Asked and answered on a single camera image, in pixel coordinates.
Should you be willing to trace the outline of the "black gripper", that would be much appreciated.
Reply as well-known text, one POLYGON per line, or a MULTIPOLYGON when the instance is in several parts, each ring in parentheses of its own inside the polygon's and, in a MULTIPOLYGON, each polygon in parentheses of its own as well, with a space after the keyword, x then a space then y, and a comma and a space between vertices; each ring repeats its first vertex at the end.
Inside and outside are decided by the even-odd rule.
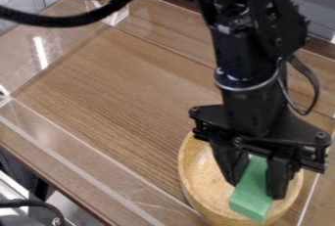
POLYGON ((282 200, 289 182, 304 168, 321 173, 327 164, 329 134, 297 117, 276 88, 222 93, 219 105, 190 108, 193 133, 207 142, 226 182, 235 186, 249 154, 266 159, 266 194, 282 200))

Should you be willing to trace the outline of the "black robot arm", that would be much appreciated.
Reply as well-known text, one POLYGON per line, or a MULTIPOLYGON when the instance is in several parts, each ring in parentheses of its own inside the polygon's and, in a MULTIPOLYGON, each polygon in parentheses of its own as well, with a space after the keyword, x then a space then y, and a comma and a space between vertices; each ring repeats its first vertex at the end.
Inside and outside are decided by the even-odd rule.
POLYGON ((281 200, 301 169, 324 171, 331 145, 328 134, 302 120, 312 109, 298 107, 288 91, 288 68, 317 81, 296 56, 306 18, 292 0, 193 1, 210 31, 222 95, 221 104, 191 108, 194 135, 209 143, 231 185, 242 180, 247 156, 265 158, 266 194, 281 200))

